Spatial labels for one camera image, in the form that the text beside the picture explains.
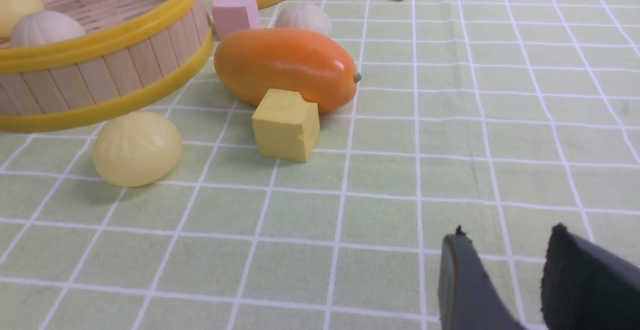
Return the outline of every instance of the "pink cube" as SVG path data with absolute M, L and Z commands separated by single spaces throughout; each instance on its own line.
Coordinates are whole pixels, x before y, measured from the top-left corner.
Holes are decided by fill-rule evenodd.
M 256 0 L 214 0 L 211 15 L 221 41 L 239 30 L 260 29 Z

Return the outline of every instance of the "basket slat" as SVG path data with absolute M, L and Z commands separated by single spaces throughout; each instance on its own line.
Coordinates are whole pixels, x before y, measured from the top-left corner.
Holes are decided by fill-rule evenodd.
M 49 72 L 69 109 L 80 109 L 96 104 L 78 66 L 51 68 Z
M 120 97 L 105 59 L 90 59 L 77 65 L 96 104 L 109 102 Z
M 198 36 L 198 28 L 194 20 L 194 11 L 191 10 L 182 19 L 182 25 L 184 26 L 184 32 L 187 34 L 187 41 L 189 42 L 189 48 L 191 53 L 195 53 L 200 49 L 200 37 Z
M 160 66 L 163 76 L 167 76 L 178 70 L 178 59 L 171 45 L 171 36 L 167 30 L 151 36 L 151 45 L 155 52 L 155 59 Z
M 162 71 L 156 62 L 156 52 L 149 39 L 128 48 L 128 54 L 131 56 L 142 86 L 150 86 L 162 79 Z
M 18 111 L 18 115 L 42 114 L 40 105 L 21 74 L 0 75 L 0 85 Z
M 14 104 L 5 93 L 5 89 L 0 84 L 0 115 L 18 115 L 18 111 L 14 107 Z
M 183 25 L 184 21 L 185 17 L 183 16 L 181 20 L 169 26 L 169 29 L 167 29 L 171 38 L 173 52 L 180 66 L 185 65 L 186 62 L 192 58 L 193 54 L 189 47 L 189 41 L 187 40 L 185 26 Z
M 69 110 L 49 70 L 25 72 L 22 77 L 29 86 L 33 97 L 36 98 L 36 102 L 38 102 L 42 112 L 51 113 Z
M 196 23 L 196 29 L 198 29 L 199 41 L 202 44 L 211 31 L 209 13 L 204 0 L 198 0 L 193 7 L 193 19 Z
M 88 33 L 132 20 L 167 0 L 42 0 Z M 205 0 L 135 45 L 73 65 L 0 74 L 0 115 L 33 116 L 87 109 L 153 86 L 187 64 L 211 36 Z
M 103 58 L 121 97 L 142 89 L 136 67 L 133 65 L 127 49 L 112 52 Z

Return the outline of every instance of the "yellow block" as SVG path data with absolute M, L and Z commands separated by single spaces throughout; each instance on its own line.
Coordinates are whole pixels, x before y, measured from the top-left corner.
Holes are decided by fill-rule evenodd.
M 267 91 L 251 123 L 260 155 L 285 161 L 309 161 L 320 134 L 318 104 L 296 91 Z

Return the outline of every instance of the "yellow bun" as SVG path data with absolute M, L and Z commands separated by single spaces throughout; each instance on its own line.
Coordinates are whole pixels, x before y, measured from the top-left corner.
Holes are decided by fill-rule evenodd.
M 164 177 L 180 161 L 183 138 L 173 122 L 137 111 L 107 123 L 93 144 L 93 166 L 107 182 L 141 187 Z
M 0 0 L 0 39 L 9 39 L 20 19 L 41 11 L 42 0 Z

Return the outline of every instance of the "wooden block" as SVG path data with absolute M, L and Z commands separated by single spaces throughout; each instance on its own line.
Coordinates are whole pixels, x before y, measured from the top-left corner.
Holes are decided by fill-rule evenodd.
M 221 41 L 234 32 L 260 29 L 261 25 L 256 0 L 214 0 L 211 16 Z
M 285 161 L 309 161 L 320 134 L 318 104 L 297 91 L 267 91 L 251 123 L 260 155 Z

